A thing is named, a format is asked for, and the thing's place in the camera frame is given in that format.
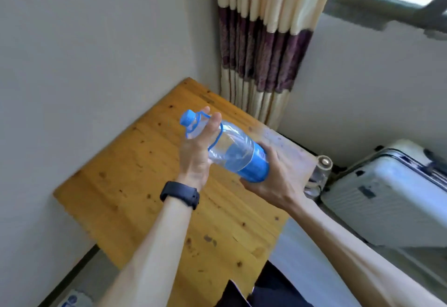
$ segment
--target person's left arm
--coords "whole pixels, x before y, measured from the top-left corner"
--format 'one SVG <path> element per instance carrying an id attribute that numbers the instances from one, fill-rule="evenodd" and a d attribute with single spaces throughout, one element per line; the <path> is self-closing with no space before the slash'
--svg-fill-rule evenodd
<path id="1" fill-rule="evenodd" d="M 202 133 L 185 140 L 180 148 L 180 171 L 176 182 L 200 191 L 210 168 L 208 146 L 221 122 L 215 113 Z M 99 307 L 164 307 L 182 254 L 192 208 L 182 200 L 168 196 L 149 234 L 120 272 L 99 303 Z"/>

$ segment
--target forearm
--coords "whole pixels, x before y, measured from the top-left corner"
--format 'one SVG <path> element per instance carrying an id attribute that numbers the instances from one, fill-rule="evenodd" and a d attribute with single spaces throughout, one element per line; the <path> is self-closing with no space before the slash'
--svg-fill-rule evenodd
<path id="1" fill-rule="evenodd" d="M 167 197 L 151 231 L 101 300 L 100 307 L 165 307 L 192 208 Z"/>
<path id="2" fill-rule="evenodd" d="M 361 240 L 305 199 L 291 203 L 296 220 L 326 255 L 363 307 L 445 306 Z"/>

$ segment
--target plastic bottle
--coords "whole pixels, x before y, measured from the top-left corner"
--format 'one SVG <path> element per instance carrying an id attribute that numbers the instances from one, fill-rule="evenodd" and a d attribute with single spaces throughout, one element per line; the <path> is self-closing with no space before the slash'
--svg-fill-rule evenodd
<path id="1" fill-rule="evenodd" d="M 204 112 L 187 110 L 180 118 L 186 127 L 186 137 L 193 139 L 206 126 L 210 116 Z M 222 120 L 215 141 L 208 147 L 209 158 L 250 182 L 264 181 L 269 172 L 265 151 L 242 129 Z"/>

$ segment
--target cream and purple curtain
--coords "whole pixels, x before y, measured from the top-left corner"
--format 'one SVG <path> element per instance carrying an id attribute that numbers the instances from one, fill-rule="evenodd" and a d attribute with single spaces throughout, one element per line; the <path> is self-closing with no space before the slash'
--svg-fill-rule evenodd
<path id="1" fill-rule="evenodd" d="M 221 95 L 277 129 L 326 0 L 218 0 Z"/>

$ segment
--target person's right arm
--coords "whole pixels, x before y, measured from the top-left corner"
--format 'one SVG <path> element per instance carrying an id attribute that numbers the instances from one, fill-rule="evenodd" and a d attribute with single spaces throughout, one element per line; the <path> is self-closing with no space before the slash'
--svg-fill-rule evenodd
<path id="1" fill-rule="evenodd" d="M 363 307 L 445 306 L 306 198 L 303 185 L 294 182 L 294 170 L 287 158 L 261 145 L 269 159 L 269 176 L 258 184 L 241 179 L 242 184 L 298 222 Z"/>

